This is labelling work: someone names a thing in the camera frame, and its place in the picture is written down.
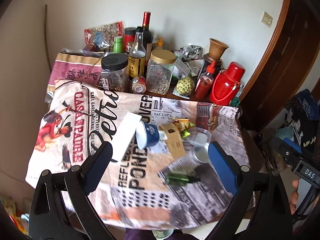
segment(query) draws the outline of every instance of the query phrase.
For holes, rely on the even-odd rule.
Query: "human hand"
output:
[[[294,192],[292,192],[292,194],[290,196],[289,205],[290,205],[291,214],[294,214],[295,211],[296,211],[296,203],[297,203],[298,198],[299,198],[299,195],[298,195],[299,180],[298,179],[294,179],[292,181],[292,186],[294,186],[296,189],[295,189]],[[318,200],[319,200],[319,196],[313,202],[313,207],[316,206]]]

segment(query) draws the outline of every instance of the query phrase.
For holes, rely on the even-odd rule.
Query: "red canister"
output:
[[[240,88],[240,79],[244,74],[244,68],[236,62],[231,62],[227,70],[222,70],[214,80],[210,101],[228,106]]]
[[[136,36],[136,27],[128,27],[124,29],[124,51],[126,51],[127,43],[134,42],[134,38]]]

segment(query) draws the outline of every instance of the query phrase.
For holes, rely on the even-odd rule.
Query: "printed cloth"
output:
[[[207,129],[212,140],[249,165],[235,116],[237,108],[147,95],[101,91],[86,83],[60,81],[49,113],[41,120],[26,181],[33,187],[45,169],[65,172],[81,165],[103,140],[111,141],[127,112],[156,125],[188,118]],[[164,142],[139,150],[133,140],[121,162],[110,162],[97,189],[88,198],[104,223],[125,228],[165,230],[212,222],[228,207],[228,193],[214,169],[196,167],[201,181],[171,190],[158,172],[173,158]],[[69,195],[65,205],[73,210]]]

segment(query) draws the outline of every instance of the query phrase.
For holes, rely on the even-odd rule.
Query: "purple cloth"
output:
[[[150,230],[126,229],[124,240],[153,240],[156,239]],[[198,240],[198,238],[175,230],[166,240]]]

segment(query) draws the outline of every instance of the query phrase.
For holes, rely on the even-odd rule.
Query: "light switch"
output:
[[[271,27],[273,18],[266,12],[263,13],[263,17],[261,22],[263,22],[265,25],[267,25],[269,28]]]

